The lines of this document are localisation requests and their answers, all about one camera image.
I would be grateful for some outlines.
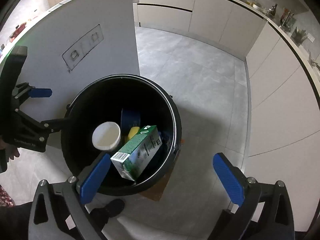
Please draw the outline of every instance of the shoe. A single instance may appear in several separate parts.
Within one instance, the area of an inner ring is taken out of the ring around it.
[[[107,211],[109,217],[115,217],[119,215],[124,209],[125,203],[122,199],[117,198],[107,204],[104,209]]]

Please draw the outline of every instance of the paper cup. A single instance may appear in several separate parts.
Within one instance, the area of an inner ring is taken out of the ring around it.
[[[115,122],[100,124],[92,134],[92,144],[99,150],[114,150],[121,139],[120,127]]]

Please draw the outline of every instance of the bottle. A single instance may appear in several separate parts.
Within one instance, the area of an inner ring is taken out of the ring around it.
[[[270,15],[272,15],[273,17],[276,15],[276,8],[277,4],[275,6],[272,6],[272,9],[270,9]]]

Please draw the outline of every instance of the person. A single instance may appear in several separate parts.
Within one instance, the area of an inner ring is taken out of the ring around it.
[[[18,158],[20,153],[15,146],[5,143],[0,136],[0,150],[9,150],[10,159]],[[70,215],[68,208],[62,197],[56,197],[59,215],[65,221]],[[13,207],[0,206],[0,239],[5,240],[28,240],[28,225],[32,202]],[[103,208],[95,208],[90,212],[92,220],[100,230],[103,229],[109,218],[119,215],[124,209],[125,203],[121,199],[114,199]],[[76,229],[68,229],[67,224],[62,225],[61,230],[69,234],[76,240],[81,240],[81,236]]]

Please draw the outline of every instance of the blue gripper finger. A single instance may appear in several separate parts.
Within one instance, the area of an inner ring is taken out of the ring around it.
[[[28,95],[31,98],[49,98],[52,95],[52,90],[50,88],[33,88]]]
[[[221,158],[220,154],[222,153],[217,153],[214,155],[213,168],[223,184],[226,192],[228,193],[231,201],[234,204],[241,206],[244,201],[244,188],[236,176],[232,173],[225,161]]]
[[[101,161],[95,166],[90,175],[85,179],[80,188],[81,204],[90,203],[96,195],[102,181],[110,169],[110,155],[105,154]]]

